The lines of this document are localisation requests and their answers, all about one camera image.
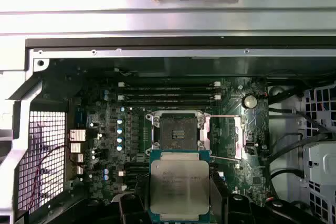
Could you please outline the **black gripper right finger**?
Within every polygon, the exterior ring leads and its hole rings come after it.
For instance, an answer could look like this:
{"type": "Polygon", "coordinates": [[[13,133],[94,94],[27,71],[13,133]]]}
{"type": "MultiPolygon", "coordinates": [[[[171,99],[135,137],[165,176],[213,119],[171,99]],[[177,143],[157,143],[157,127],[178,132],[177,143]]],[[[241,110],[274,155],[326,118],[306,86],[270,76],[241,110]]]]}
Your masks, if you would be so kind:
{"type": "Polygon", "coordinates": [[[210,209],[217,223],[256,223],[249,198],[232,193],[218,174],[211,174],[209,179],[210,209]]]}

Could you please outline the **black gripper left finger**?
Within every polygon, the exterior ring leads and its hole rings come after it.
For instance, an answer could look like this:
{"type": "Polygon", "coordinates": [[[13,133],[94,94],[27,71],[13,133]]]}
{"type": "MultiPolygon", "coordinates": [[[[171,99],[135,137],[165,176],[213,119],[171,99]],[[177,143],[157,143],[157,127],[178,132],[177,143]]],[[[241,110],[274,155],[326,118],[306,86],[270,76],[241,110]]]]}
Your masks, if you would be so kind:
{"type": "Polygon", "coordinates": [[[114,196],[112,203],[118,204],[121,223],[150,223],[149,184],[149,177],[141,177],[134,190],[114,196]]]}

